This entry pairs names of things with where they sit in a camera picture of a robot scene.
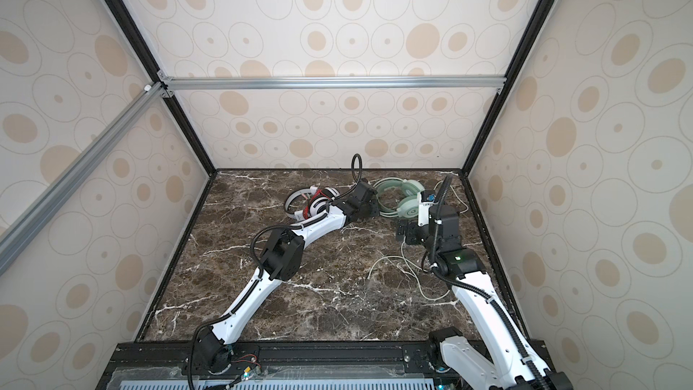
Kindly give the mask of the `mint green headphones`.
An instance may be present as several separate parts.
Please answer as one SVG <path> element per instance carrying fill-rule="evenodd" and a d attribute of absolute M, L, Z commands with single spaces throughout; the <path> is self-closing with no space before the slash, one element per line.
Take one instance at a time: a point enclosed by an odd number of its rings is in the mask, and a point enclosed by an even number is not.
<path fill-rule="evenodd" d="M 415 180 L 396 177 L 386 177 L 373 184 L 377 192 L 379 214 L 383 218 L 404 218 L 414 220 L 419 215 L 420 194 L 425 191 L 424 186 Z M 401 199 L 394 208 L 388 207 L 381 200 L 381 196 L 388 191 L 398 191 Z"/>

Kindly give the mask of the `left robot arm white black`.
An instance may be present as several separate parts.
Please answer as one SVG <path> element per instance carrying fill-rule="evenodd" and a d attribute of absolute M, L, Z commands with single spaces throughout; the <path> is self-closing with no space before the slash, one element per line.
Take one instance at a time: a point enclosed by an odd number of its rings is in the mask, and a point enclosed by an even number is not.
<path fill-rule="evenodd" d="M 363 178 L 363 161 L 352 157 L 354 184 L 345 192 L 311 186 L 293 191 L 283 204 L 289 224 L 261 229 L 251 240 L 249 253 L 256 270 L 229 308 L 220 317 L 205 321 L 193 332 L 187 363 L 188 388 L 195 388 L 193 367 L 200 361 L 212 374 L 231 366 L 233 344 L 266 298 L 300 269 L 305 248 L 348 224 L 379 214 L 377 190 Z"/>

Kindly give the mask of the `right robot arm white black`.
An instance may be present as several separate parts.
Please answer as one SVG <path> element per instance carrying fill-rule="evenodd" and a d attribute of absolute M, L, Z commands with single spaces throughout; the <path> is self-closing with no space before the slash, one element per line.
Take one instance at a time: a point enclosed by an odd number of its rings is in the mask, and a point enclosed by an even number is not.
<path fill-rule="evenodd" d="M 453 178 L 437 190 L 406 181 L 411 209 L 401 209 L 398 238 L 425 249 L 422 271 L 442 281 L 469 313 L 487 348 L 481 354 L 455 329 L 430 335 L 431 366 L 455 371 L 473 389 L 570 389 L 534 350 L 499 299 L 478 254 L 462 243 L 459 215 L 446 202 Z"/>

